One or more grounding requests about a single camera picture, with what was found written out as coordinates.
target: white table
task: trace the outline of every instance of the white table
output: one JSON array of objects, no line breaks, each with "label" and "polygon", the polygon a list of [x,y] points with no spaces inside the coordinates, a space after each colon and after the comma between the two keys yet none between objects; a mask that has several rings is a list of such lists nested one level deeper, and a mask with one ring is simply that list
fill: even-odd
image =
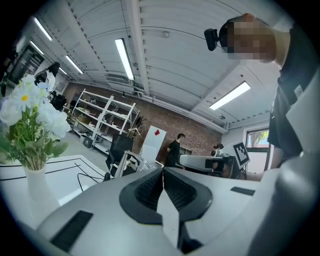
[{"label": "white table", "polygon": [[[78,174],[96,177],[96,182],[90,177]],[[83,155],[71,155],[51,158],[46,164],[45,176],[55,198],[62,206],[82,192],[80,184],[85,191],[97,182],[102,182],[105,172]],[[0,191],[13,217],[35,229],[27,200],[27,179],[19,163],[0,165]]]}]

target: white ceiling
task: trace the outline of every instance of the white ceiling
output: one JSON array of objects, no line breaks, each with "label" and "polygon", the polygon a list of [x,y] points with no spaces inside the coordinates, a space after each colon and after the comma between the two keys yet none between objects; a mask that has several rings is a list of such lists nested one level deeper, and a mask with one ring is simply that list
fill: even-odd
[{"label": "white ceiling", "polygon": [[[124,85],[105,78],[126,76],[115,45],[115,39],[124,38],[137,87],[222,126],[268,112],[277,88],[279,70],[274,64],[242,65],[228,59],[221,48],[207,48],[205,29],[219,29],[244,13],[270,26],[284,15],[264,0],[54,0],[35,14],[53,40],[34,22],[29,26],[44,57],[59,61],[69,80],[127,92]],[[243,81],[251,90],[220,109],[209,108]]]}]

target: white wall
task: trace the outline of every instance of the white wall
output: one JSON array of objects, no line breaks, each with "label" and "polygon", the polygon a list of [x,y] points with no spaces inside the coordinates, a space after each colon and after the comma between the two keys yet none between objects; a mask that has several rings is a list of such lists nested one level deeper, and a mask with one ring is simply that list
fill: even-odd
[{"label": "white wall", "polygon": [[[235,129],[230,129],[227,133],[222,135],[221,143],[224,146],[237,141],[246,144],[247,131],[254,131],[265,129],[269,127],[269,121],[264,121],[252,125],[242,126]],[[267,153],[264,152],[249,152],[250,162],[247,165],[247,171],[250,173],[262,173],[265,169]]]},{"label": "white wall", "polygon": [[[38,67],[38,69],[36,70],[35,74],[37,74],[37,73],[39,73],[40,71],[48,68],[50,65],[51,65],[51,64],[50,64],[47,60],[44,60],[44,61],[40,64],[40,66]],[[59,83],[63,83],[63,84],[64,84],[64,88],[63,88],[62,91],[59,91],[59,90],[56,89],[56,88],[57,88],[57,85],[58,85]],[[53,90],[56,91],[56,92],[59,93],[59,94],[62,94],[62,93],[64,92],[64,89],[66,88],[66,86],[67,86],[68,83],[69,83],[69,80],[66,79],[66,78],[60,73],[60,71],[58,71],[58,74],[56,74],[56,77],[55,77],[55,83],[54,83],[54,84],[55,84],[55,87],[54,87]]]}]

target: potted plant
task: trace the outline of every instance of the potted plant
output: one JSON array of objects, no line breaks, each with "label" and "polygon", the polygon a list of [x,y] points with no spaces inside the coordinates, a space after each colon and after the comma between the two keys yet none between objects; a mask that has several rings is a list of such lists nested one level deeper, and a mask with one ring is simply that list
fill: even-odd
[{"label": "potted plant", "polygon": [[46,163],[66,150],[68,144],[58,140],[70,130],[67,114],[52,106],[42,87],[46,88],[41,83],[36,86],[28,74],[0,102],[0,163],[21,163],[36,222],[59,207],[46,181]]}]

